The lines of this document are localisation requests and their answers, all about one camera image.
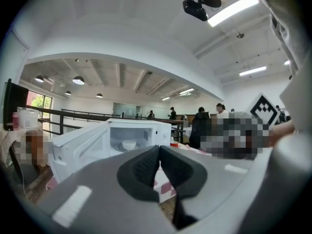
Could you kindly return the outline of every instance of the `camera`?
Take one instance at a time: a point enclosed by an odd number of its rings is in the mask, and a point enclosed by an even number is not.
[[[185,13],[202,21],[208,20],[208,15],[199,1],[195,2],[194,0],[185,0],[183,1],[183,9]]]

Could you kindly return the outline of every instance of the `white ceiling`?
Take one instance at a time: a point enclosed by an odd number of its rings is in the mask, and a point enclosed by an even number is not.
[[[54,90],[62,92],[79,87],[73,83],[75,76],[82,76],[85,86],[107,86],[125,89],[141,94],[160,98],[173,96],[189,89],[190,86],[172,78],[155,73],[148,74],[148,70],[135,68],[122,63],[112,63],[94,59],[56,59],[41,61],[25,65],[21,79],[37,86],[43,86],[35,77],[43,75],[55,81]]]
[[[224,0],[223,7],[235,1],[238,0]],[[38,28],[44,29],[42,34],[48,34],[61,21],[78,22],[83,17],[97,15],[98,20],[105,19],[108,24],[112,20],[116,23],[118,18],[119,24],[183,44],[207,68],[213,69],[221,84],[243,82],[245,79],[289,70],[283,65],[286,55],[270,30],[269,10],[262,2],[213,28],[208,23],[185,14],[182,2],[183,0],[34,0],[30,7],[34,10],[32,19],[38,22]],[[49,18],[40,18],[40,14],[46,13],[47,9]],[[210,7],[206,6],[205,9],[209,17],[216,13]],[[245,37],[238,39],[238,33],[245,34]],[[243,78],[239,76],[239,72],[260,66],[267,66],[267,71]],[[75,74],[80,74],[90,85],[104,84],[139,93],[148,93],[166,79],[152,74],[144,75],[140,81],[144,72],[141,69],[93,59],[87,63],[84,60],[77,63],[73,59],[57,59],[29,64],[26,69],[32,70],[27,71],[32,75],[42,70],[42,73],[65,83],[70,83]],[[185,86],[185,83],[170,79],[154,91],[153,95],[163,97],[181,86]]]

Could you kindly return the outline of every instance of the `black metal railing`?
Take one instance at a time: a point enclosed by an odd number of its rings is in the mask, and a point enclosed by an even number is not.
[[[59,126],[59,133],[57,132],[53,132],[53,131],[49,131],[49,130],[45,130],[45,132],[51,133],[51,134],[55,134],[55,135],[62,135],[64,134],[64,127],[68,127],[68,128],[74,128],[74,129],[79,129],[81,127],[78,126],[73,126],[73,125],[67,125],[64,124],[64,118],[68,117],[68,118],[76,118],[76,119],[86,119],[88,121],[97,121],[97,122],[101,122],[101,121],[107,121],[109,119],[112,118],[112,115],[107,115],[107,114],[101,114],[103,116],[98,116],[98,115],[91,115],[90,114],[78,114],[75,111],[75,113],[72,110],[72,112],[66,112],[66,111],[59,111],[59,110],[53,110],[53,109],[46,109],[46,108],[39,108],[39,107],[33,107],[33,106],[26,106],[27,108],[31,108],[34,110],[37,110],[39,112],[43,112],[43,113],[48,113],[51,115],[58,115],[59,116],[59,122],[53,122],[50,119],[44,119],[44,118],[40,118],[38,119],[39,122],[41,123],[50,123],[53,125],[57,125]],[[174,134],[174,139],[177,139],[180,143],[183,143],[183,120],[172,120],[172,119],[153,119],[153,118],[147,118],[147,119],[136,119],[136,120],[154,120],[154,121],[159,121],[159,122],[164,122],[164,123],[169,123],[172,125],[176,125],[176,128],[172,129],[172,133]]]
[[[76,110],[69,110],[69,109],[61,109],[63,112],[73,112],[74,114],[86,114],[86,115],[94,115],[94,116],[103,116],[103,117],[109,117],[109,118],[123,118],[124,114],[122,115],[109,115],[109,114],[101,114],[101,113],[91,113],[91,112],[84,112],[84,111],[76,111]],[[85,119],[80,119],[77,117],[65,117],[65,118],[72,118],[73,120],[85,120]],[[94,121],[94,120],[85,120],[87,122],[99,122],[99,121]]]

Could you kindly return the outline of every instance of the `white microwave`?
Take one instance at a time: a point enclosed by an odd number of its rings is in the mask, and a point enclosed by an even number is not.
[[[62,182],[82,167],[99,159],[127,152],[124,140],[135,140],[133,150],[170,145],[171,124],[151,120],[109,119],[103,123],[52,139],[49,164],[56,181]]]

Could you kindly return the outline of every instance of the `tree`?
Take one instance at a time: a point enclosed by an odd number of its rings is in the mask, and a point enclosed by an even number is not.
[[[34,99],[32,102],[31,102],[31,105],[33,107],[43,107],[43,97],[41,96],[37,96],[36,99]]]
[[[36,99],[34,99],[31,102],[31,105],[33,107],[43,107],[43,96],[37,96]],[[44,101],[44,108],[50,108],[51,106],[51,98],[50,97],[46,97],[45,101]]]

